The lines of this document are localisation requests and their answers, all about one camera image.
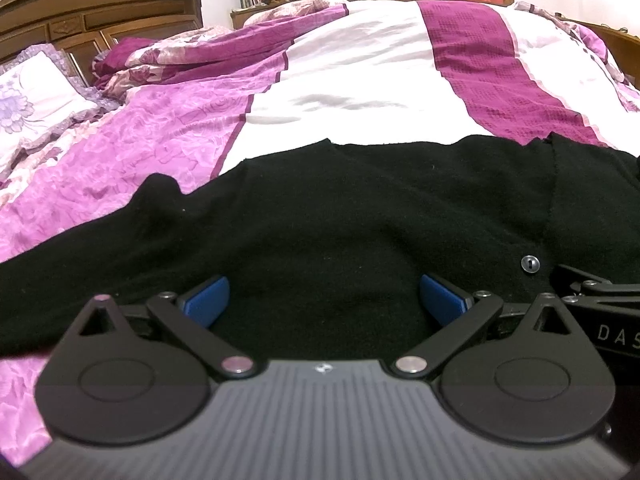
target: white stripe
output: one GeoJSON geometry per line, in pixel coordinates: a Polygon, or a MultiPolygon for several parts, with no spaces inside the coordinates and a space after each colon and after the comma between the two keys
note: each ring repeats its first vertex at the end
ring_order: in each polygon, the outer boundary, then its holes
{"type": "Polygon", "coordinates": [[[582,114],[600,140],[639,156],[640,113],[624,109],[606,71],[591,59],[591,53],[541,16],[491,7],[511,29],[520,62],[540,88],[582,114]]]}
{"type": "Polygon", "coordinates": [[[305,34],[289,69],[255,96],[222,173],[243,159],[330,139],[335,144],[491,135],[436,70],[415,2],[349,2],[350,15],[305,34]]]}

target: blue pedal pad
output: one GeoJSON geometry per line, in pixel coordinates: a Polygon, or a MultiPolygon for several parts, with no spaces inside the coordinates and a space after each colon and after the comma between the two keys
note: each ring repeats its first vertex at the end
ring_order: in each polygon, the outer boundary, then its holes
{"type": "Polygon", "coordinates": [[[229,280],[214,276],[175,300],[176,306],[204,328],[209,328],[229,303],[229,280]]]}
{"type": "Polygon", "coordinates": [[[441,326],[447,326],[473,306],[474,298],[435,274],[424,274],[420,279],[420,302],[441,326]]]}

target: ribbed rubber surface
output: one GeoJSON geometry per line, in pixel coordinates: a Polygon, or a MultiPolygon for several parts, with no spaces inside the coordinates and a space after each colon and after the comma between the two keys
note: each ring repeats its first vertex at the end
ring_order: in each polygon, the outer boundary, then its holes
{"type": "Polygon", "coordinates": [[[376,361],[272,362],[219,387],[176,433],[127,449],[61,440],[31,480],[613,480],[628,465],[596,440],[515,449],[469,433],[430,387],[376,361]]]}

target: wooden headboard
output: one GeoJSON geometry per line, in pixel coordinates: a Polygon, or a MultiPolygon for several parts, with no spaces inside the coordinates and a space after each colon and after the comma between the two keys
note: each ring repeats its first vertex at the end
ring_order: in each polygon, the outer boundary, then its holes
{"type": "Polygon", "coordinates": [[[53,43],[91,84],[92,59],[119,38],[160,40],[201,27],[200,0],[0,0],[0,64],[53,43]]]}

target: bedspread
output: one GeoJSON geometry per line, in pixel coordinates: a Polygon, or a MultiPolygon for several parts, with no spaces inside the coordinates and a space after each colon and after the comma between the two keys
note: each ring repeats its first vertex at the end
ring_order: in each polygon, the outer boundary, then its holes
{"type": "MultiPolygon", "coordinates": [[[[345,2],[124,54],[103,68],[126,105],[55,164],[40,164],[0,209],[0,262],[120,208],[151,173],[189,193],[244,158],[325,138],[451,144],[476,134],[526,144],[555,131],[640,155],[639,114],[621,104],[600,58],[515,9],[345,2]]],[[[42,345],[64,329],[48,315],[42,345]]],[[[0,316],[3,350],[31,350],[19,324],[12,330],[19,313],[0,316]]],[[[44,359],[0,362],[0,450],[14,463],[48,439],[32,396],[44,359]]]]}

